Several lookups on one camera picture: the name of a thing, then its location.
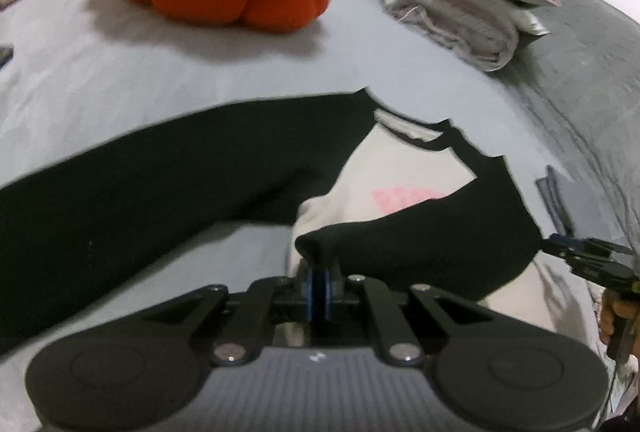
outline pink print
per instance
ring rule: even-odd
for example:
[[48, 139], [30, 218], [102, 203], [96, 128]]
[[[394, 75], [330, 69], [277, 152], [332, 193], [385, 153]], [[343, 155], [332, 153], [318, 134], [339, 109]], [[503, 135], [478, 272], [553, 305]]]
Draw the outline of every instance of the pink print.
[[385, 215], [422, 203], [427, 199], [439, 199], [445, 195], [431, 188], [393, 187], [390, 189], [374, 189], [371, 197]]

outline screw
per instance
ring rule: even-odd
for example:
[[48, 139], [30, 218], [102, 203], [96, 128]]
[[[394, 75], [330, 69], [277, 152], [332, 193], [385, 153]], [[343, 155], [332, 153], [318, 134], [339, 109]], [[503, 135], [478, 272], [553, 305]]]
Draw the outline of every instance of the screw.
[[389, 355], [399, 362], [411, 362], [420, 357], [420, 348], [413, 344], [395, 344], [389, 347]]
[[238, 362], [244, 358], [246, 351], [238, 344], [222, 344], [214, 349], [213, 354], [223, 362]]

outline bed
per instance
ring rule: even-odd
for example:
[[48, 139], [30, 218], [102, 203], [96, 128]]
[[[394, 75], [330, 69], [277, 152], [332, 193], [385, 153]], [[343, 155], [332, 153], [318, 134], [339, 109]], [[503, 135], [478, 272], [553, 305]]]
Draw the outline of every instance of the bed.
[[[0, 70], [0, 185], [133, 129], [230, 101], [355, 91], [424, 121], [450, 118], [482, 152], [505, 155], [543, 231], [553, 226], [534, 180], [563, 170], [502, 83], [388, 18], [378, 0], [332, 0], [309, 28], [285, 37], [158, 18], [125, 0], [22, 0], [0, 16], [15, 46]], [[226, 223], [163, 257], [127, 285], [6, 355], [0, 430], [39, 421], [23, 375], [55, 338], [205, 284], [241, 291], [285, 272], [290, 230]], [[539, 254], [490, 296], [492, 309], [598, 350], [586, 282]]]

